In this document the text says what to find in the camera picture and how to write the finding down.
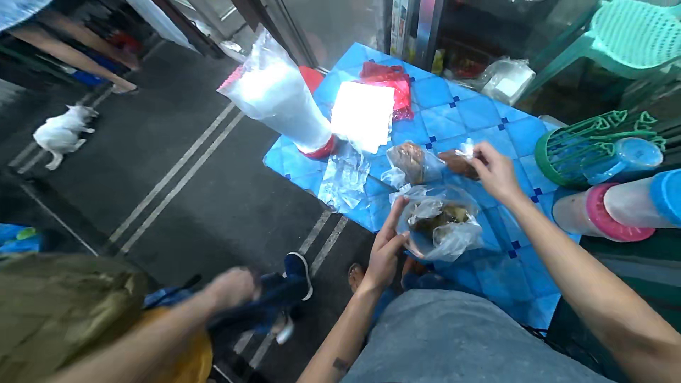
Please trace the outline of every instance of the red plastic bag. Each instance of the red plastic bag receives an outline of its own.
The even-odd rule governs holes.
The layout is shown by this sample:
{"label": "red plastic bag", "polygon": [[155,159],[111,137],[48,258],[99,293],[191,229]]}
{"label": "red plastic bag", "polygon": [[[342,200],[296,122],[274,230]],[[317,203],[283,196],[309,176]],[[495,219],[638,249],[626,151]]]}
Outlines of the red plastic bag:
{"label": "red plastic bag", "polygon": [[360,72],[360,78],[364,84],[395,89],[395,106],[392,113],[393,121],[414,118],[414,112],[411,110],[409,75],[405,74],[403,67],[399,65],[389,67],[376,64],[373,61],[365,61]]}

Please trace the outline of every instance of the dog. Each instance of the dog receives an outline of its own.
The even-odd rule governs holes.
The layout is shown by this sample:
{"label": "dog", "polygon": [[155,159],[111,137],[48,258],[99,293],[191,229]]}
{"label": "dog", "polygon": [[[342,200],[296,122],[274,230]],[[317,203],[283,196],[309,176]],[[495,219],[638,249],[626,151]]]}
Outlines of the dog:
{"label": "dog", "polygon": [[66,106],[69,108],[68,112],[45,120],[45,123],[33,133],[36,143],[52,153],[52,161],[45,165],[49,170],[59,167],[64,154],[77,151],[85,143],[84,138],[78,138],[80,132],[95,131],[87,127],[87,124],[99,115],[98,112],[82,105]]}

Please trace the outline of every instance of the blue shoe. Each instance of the blue shoe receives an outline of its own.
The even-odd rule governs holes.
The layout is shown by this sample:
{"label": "blue shoe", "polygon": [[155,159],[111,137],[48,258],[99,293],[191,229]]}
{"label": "blue shoe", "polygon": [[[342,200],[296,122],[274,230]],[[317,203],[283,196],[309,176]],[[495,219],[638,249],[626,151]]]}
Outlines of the blue shoe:
{"label": "blue shoe", "polygon": [[284,271],[286,277],[296,276],[307,280],[307,295],[302,300],[307,301],[310,299],[312,296],[312,281],[310,280],[310,273],[305,258],[296,252],[286,254],[284,258]]}

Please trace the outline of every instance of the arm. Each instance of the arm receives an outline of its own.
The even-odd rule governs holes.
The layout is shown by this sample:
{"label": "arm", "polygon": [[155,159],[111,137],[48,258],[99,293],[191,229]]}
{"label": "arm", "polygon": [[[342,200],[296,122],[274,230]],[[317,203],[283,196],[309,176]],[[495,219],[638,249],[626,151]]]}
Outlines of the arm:
{"label": "arm", "polygon": [[49,383],[147,382],[214,313],[258,295],[250,271],[231,269],[166,315],[60,371]]}
{"label": "arm", "polygon": [[409,238],[409,232],[395,235],[397,219],[406,204],[406,198],[395,200],[381,231],[376,234],[362,283],[298,382],[337,382],[359,356],[376,302],[395,276],[395,254]]}
{"label": "arm", "polygon": [[681,335],[621,279],[554,225],[520,190],[513,164],[490,144],[471,164],[485,190],[515,215],[537,254],[585,325],[634,382],[681,376]]}

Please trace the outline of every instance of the blue tiled tablecloth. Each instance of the blue tiled tablecloth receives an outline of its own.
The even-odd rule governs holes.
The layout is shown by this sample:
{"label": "blue tiled tablecloth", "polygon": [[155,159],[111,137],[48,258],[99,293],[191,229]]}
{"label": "blue tiled tablecloth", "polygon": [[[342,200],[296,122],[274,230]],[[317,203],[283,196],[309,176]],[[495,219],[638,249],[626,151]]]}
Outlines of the blue tiled tablecloth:
{"label": "blue tiled tablecloth", "polygon": [[[558,186],[542,175],[533,153],[537,139],[555,127],[358,43],[340,58],[313,95],[327,118],[341,82],[357,80],[365,61],[405,68],[415,116],[412,121],[393,123],[392,142],[369,155],[373,177],[365,185],[366,197],[346,214],[348,218],[372,232],[383,225],[390,211],[388,194],[393,190],[378,179],[390,168],[385,151],[391,146],[411,140],[437,154],[457,149],[472,138],[475,143],[489,141],[513,159],[522,190],[553,220],[551,208]],[[267,152],[264,163],[315,195],[326,170],[326,161],[304,157],[285,137]],[[460,186],[478,201],[483,209],[478,221],[485,247],[467,251],[455,262],[434,262],[437,272],[483,292],[518,322],[547,328],[560,292],[510,212],[479,182],[447,173],[440,183]],[[579,241],[579,236],[572,237]]]}

